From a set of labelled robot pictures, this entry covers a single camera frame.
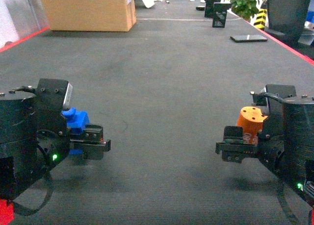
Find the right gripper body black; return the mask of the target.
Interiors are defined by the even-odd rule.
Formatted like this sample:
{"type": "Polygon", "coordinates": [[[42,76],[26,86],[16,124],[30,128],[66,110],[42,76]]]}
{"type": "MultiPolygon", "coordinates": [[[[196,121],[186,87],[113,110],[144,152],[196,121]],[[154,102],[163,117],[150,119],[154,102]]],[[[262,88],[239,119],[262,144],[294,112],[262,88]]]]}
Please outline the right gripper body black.
{"type": "Polygon", "coordinates": [[[283,178],[286,170],[283,115],[269,115],[258,138],[258,160],[276,177],[283,178]]]}

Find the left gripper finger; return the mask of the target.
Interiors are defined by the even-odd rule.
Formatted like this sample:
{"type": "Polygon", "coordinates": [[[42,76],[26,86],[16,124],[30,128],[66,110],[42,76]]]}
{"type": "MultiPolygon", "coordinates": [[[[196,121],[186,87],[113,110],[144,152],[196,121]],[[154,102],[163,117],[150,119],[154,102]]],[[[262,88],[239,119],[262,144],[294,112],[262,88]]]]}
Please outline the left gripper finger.
{"type": "Polygon", "coordinates": [[[71,140],[84,143],[102,143],[104,129],[102,125],[87,124],[80,134],[71,134],[71,140]]]}
{"type": "Polygon", "coordinates": [[[111,140],[105,140],[100,142],[77,142],[73,141],[70,154],[81,155],[83,159],[88,160],[102,160],[104,152],[111,150],[111,140]]]}

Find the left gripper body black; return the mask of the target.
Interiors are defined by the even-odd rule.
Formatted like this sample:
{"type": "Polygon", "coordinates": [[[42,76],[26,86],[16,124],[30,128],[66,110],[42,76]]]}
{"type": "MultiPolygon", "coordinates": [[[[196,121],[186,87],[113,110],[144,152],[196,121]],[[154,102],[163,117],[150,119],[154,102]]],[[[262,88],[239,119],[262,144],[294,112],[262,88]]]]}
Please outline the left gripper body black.
{"type": "Polygon", "coordinates": [[[70,151],[70,131],[60,110],[35,109],[38,161],[48,173],[61,163],[70,151]]]}

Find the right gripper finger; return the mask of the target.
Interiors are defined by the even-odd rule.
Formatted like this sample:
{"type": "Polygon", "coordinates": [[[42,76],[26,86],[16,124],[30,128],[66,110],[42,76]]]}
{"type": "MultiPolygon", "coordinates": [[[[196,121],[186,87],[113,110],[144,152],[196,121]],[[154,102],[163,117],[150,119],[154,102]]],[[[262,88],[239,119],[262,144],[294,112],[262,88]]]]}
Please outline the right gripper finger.
{"type": "Polygon", "coordinates": [[[217,142],[215,152],[221,154],[225,162],[242,163],[245,158],[257,158],[257,147],[250,144],[217,142]]]}
{"type": "Polygon", "coordinates": [[[241,126],[226,126],[223,141],[227,144],[243,144],[243,128],[241,126]]]}

